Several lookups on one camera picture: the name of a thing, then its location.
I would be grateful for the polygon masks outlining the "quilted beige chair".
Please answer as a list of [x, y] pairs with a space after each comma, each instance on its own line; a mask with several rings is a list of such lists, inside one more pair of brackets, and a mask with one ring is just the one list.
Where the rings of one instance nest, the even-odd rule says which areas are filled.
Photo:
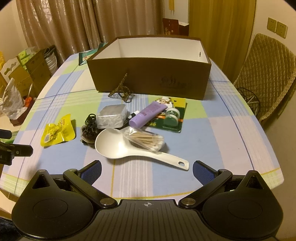
[[294, 90], [294, 82], [295, 54], [277, 39], [256, 34], [234, 86], [257, 97], [259, 122], [274, 113], [285, 96]]

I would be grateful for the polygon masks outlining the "bag of cotton swabs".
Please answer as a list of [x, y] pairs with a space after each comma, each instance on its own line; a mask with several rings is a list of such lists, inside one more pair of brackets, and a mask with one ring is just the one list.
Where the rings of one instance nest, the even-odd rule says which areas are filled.
[[159, 151], [165, 144], [163, 136], [131, 126], [121, 129], [120, 132], [131, 143], [153, 152]]

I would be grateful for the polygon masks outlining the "yellow wooden door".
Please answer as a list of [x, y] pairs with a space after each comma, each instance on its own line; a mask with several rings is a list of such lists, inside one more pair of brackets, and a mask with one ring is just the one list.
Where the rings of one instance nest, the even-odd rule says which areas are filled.
[[189, 36], [200, 38], [205, 50], [231, 82], [247, 56], [256, 1], [190, 1]]

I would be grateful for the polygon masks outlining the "yellow snack packet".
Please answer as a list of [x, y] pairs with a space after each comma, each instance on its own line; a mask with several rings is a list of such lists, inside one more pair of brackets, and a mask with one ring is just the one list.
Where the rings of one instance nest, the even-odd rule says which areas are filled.
[[49, 147], [63, 142], [69, 142], [75, 137], [76, 133], [71, 122], [71, 114], [67, 114], [57, 124], [46, 124], [40, 144], [42, 147]]

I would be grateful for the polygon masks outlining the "brown cardboard box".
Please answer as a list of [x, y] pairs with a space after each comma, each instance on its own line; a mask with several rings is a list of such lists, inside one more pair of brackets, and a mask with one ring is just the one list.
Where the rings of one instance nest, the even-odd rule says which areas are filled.
[[178, 35], [122, 36], [99, 49], [87, 65], [99, 92], [121, 80], [136, 94], [202, 100], [211, 61], [201, 39]]

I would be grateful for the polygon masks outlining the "green snack packet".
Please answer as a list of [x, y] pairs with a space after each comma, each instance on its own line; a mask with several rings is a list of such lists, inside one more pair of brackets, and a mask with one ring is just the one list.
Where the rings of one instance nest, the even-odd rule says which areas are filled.
[[100, 43], [98, 48], [96, 49], [92, 49], [92, 50], [88, 50], [88, 51], [84, 51], [84, 52], [79, 52], [78, 53], [78, 57], [79, 57], [79, 66], [84, 65], [87, 63], [87, 60], [93, 55], [95, 54], [99, 49], [101, 49], [102, 47], [104, 47], [106, 45], [106, 43]]

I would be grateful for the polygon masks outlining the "dark red gift bag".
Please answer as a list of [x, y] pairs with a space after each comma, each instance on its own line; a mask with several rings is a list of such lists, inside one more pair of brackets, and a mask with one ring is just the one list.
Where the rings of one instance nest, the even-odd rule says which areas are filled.
[[163, 18], [165, 35], [189, 35], [189, 23], [180, 22], [177, 19]]

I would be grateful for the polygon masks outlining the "cardboard boxes beside table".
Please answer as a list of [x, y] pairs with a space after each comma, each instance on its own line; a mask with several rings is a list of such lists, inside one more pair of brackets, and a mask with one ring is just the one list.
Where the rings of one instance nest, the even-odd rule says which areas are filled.
[[53, 73], [50, 72], [48, 64], [44, 58], [46, 54], [56, 54], [55, 45], [51, 45], [47, 49], [40, 50], [34, 55], [26, 64], [26, 70], [23, 66], [18, 66], [10, 74], [10, 78], [14, 78], [15, 86], [21, 93], [22, 97], [27, 96], [29, 87], [33, 85], [30, 95], [32, 97], [38, 97], [42, 89], [48, 83]]

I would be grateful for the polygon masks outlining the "white rice spoon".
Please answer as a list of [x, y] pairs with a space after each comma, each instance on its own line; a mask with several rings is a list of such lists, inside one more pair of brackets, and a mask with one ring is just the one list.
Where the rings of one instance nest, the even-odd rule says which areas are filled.
[[152, 158], [168, 165], [189, 170], [189, 162], [164, 152], [153, 152], [132, 145], [123, 134], [114, 128], [103, 130], [95, 140], [96, 151], [108, 159], [122, 159], [139, 156]]

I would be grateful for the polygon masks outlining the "beige curtain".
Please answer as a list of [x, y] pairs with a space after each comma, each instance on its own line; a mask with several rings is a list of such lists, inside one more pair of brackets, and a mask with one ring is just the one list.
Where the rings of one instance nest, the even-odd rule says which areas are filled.
[[58, 60], [120, 36], [162, 33], [162, 1], [16, 1], [30, 47], [54, 45]]

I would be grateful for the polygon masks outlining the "purple cream tube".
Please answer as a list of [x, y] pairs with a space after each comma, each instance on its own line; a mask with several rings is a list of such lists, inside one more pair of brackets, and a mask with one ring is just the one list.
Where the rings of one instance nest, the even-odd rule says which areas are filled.
[[166, 108], [167, 106], [165, 104], [153, 101], [129, 121], [129, 126], [132, 128], [142, 128]]

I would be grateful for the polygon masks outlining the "dark velvet scrunchie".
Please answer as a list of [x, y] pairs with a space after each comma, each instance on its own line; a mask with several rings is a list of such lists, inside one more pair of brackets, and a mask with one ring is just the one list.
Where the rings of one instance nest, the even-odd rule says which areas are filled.
[[97, 126], [87, 126], [83, 125], [81, 127], [81, 140], [88, 144], [94, 144], [99, 131]]

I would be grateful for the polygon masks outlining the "wall switch plate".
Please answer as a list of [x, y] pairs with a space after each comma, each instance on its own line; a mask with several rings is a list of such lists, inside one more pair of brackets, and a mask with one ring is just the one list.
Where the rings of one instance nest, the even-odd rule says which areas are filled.
[[287, 37], [288, 26], [272, 18], [268, 18], [266, 28], [267, 30], [276, 33], [283, 39]]

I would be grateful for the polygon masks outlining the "clear floss pick box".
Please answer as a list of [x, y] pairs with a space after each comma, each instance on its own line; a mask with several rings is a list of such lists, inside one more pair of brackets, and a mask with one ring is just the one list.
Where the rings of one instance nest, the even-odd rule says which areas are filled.
[[127, 117], [127, 109], [125, 104], [105, 106], [96, 117], [97, 127], [105, 128], [121, 128]]

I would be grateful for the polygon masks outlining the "green carded balm jar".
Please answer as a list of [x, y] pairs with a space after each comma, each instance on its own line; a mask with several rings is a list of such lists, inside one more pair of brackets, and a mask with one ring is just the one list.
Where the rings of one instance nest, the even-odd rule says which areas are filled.
[[157, 97], [153, 101], [164, 104], [166, 109], [157, 114], [145, 126], [163, 131], [180, 133], [186, 111], [186, 99], [178, 97]]

